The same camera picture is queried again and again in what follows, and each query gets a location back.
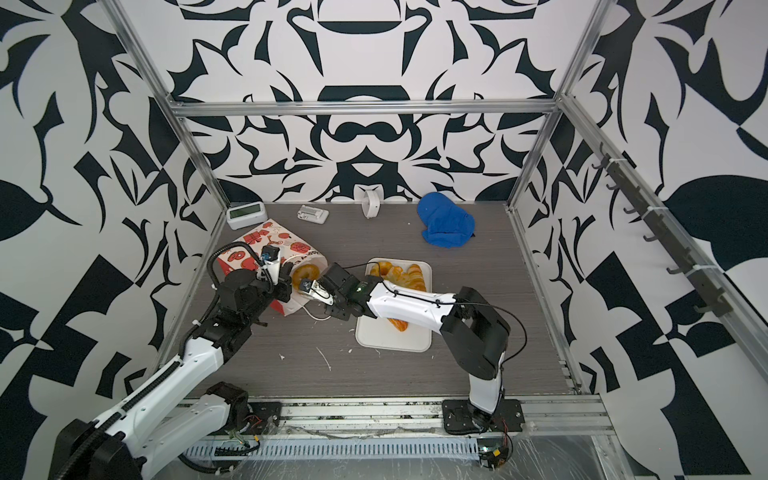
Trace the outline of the yellow fake bread bun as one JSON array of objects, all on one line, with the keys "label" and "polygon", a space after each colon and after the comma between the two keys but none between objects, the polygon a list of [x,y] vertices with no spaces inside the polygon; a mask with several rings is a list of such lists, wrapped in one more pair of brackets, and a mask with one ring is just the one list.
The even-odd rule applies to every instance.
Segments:
[{"label": "yellow fake bread bun", "polygon": [[369,275],[386,278],[392,270],[393,264],[389,261],[377,261],[370,264]]}]

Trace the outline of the pale twisted fake bread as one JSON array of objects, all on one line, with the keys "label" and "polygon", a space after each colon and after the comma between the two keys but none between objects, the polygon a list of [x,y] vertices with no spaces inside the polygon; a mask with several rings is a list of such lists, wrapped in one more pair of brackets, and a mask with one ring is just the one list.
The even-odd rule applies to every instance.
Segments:
[{"label": "pale twisted fake bread", "polygon": [[395,285],[408,287],[412,282],[412,273],[413,270],[411,268],[394,266],[389,269],[385,278]]}]

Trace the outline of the brown triangular fake pastry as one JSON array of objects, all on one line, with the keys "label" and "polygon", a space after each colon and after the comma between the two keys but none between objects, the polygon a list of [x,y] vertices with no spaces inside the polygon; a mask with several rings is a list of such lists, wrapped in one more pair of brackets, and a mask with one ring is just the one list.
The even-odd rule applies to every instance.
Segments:
[{"label": "brown triangular fake pastry", "polygon": [[389,322],[400,332],[404,332],[408,329],[409,324],[402,320],[389,318]]}]

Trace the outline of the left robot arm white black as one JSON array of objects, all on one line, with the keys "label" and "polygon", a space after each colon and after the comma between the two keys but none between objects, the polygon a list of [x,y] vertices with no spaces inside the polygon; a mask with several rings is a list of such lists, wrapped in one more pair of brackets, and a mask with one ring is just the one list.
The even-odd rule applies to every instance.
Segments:
[{"label": "left robot arm white black", "polygon": [[74,420],[58,434],[50,478],[151,479],[203,436],[241,428],[248,395],[225,382],[190,411],[171,412],[238,352],[273,301],[289,298],[292,268],[290,262],[267,268],[269,280],[248,269],[228,274],[175,357],[114,407],[89,422]]}]

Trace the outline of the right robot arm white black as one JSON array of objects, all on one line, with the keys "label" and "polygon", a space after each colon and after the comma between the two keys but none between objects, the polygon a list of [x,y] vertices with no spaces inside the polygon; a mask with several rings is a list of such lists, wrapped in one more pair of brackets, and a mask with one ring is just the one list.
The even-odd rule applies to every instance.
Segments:
[{"label": "right robot arm white black", "polygon": [[470,413],[482,420],[496,413],[504,396],[503,365],[511,332],[505,317],[511,313],[489,304],[477,290],[424,292],[378,276],[359,278],[337,263],[318,279],[302,282],[301,288],[324,303],[333,318],[394,319],[439,334],[468,375]]}]

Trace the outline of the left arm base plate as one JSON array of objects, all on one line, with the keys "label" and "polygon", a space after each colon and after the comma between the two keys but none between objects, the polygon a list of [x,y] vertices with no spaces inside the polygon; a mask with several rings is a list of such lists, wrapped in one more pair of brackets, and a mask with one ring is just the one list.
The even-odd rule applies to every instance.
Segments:
[{"label": "left arm base plate", "polygon": [[225,424],[210,432],[209,436],[265,434],[279,425],[281,411],[282,403],[278,401],[240,402],[230,409]]}]

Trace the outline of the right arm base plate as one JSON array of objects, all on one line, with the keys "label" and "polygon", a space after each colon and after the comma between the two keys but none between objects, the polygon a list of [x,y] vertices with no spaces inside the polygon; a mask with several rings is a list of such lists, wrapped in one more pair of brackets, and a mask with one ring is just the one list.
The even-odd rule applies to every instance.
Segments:
[{"label": "right arm base plate", "polygon": [[489,432],[521,432],[526,422],[521,403],[516,399],[501,399],[493,414],[472,407],[468,399],[441,402],[443,428],[450,435]]}]

